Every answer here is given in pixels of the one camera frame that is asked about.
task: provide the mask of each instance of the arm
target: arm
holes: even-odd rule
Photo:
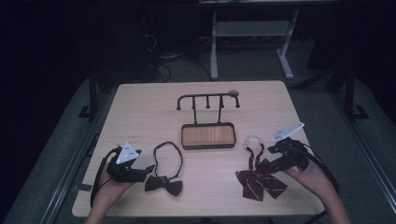
[[[92,210],[88,214],[86,223],[102,223],[107,210],[130,188],[134,183],[117,183],[110,178],[106,171],[107,164],[100,176],[99,188],[93,201]]]
[[[309,161],[308,167],[302,172],[288,169],[285,173],[320,198],[330,223],[351,223],[347,210],[332,183],[314,162]]]

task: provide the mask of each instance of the maroon bow tie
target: maroon bow tie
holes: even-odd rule
[[[244,187],[243,197],[261,201],[263,199],[264,189],[273,197],[277,198],[287,187],[286,184],[276,179],[274,176],[269,175],[260,166],[260,156],[264,151],[264,145],[261,144],[262,151],[256,157],[256,170],[253,171],[254,153],[251,148],[247,147],[250,152],[249,157],[249,170],[236,172],[241,185]]]

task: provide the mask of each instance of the black bow tie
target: black bow tie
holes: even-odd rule
[[[183,188],[183,182],[181,180],[170,182],[166,176],[154,177],[151,175],[146,181],[145,191],[152,191],[159,188],[164,188],[173,196],[177,197]]]
[[[158,176],[157,175],[157,168],[158,168],[158,161],[157,161],[157,150],[158,148],[170,144],[172,145],[176,150],[178,155],[180,156],[180,167],[177,170],[177,173],[168,178],[166,175],[164,176]],[[177,195],[181,192],[183,189],[183,182],[181,180],[170,182],[171,179],[177,178],[178,174],[180,173],[181,166],[183,165],[183,156],[181,155],[180,149],[173,143],[173,142],[164,142],[162,144],[159,144],[154,148],[154,160],[155,160],[155,176],[151,175],[148,180],[146,181],[146,186],[145,186],[145,191],[152,191],[155,189],[159,188],[164,188],[166,189],[169,193],[177,197]]]

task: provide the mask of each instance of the wooden tray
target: wooden tray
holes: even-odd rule
[[[184,149],[230,148],[236,143],[232,123],[185,124],[181,127]]]

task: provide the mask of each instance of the white clip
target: white clip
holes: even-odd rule
[[[126,161],[131,161],[136,159],[139,156],[139,153],[137,153],[134,148],[129,144],[127,141],[124,146],[122,147],[122,151],[117,158],[116,164],[122,164],[125,163]]]
[[[280,140],[283,140],[283,139],[291,136],[293,133],[297,132],[299,129],[301,129],[303,127],[304,127],[304,124],[302,122],[300,122],[299,124],[289,126],[287,128],[278,129],[276,131],[276,134],[274,135],[274,137],[271,139],[271,141],[272,141],[272,143],[277,143]]]
[[[247,137],[245,138],[244,149],[247,149],[251,138],[258,139],[259,140],[259,146],[262,144],[262,138],[260,136],[258,136],[256,134],[248,134]]]

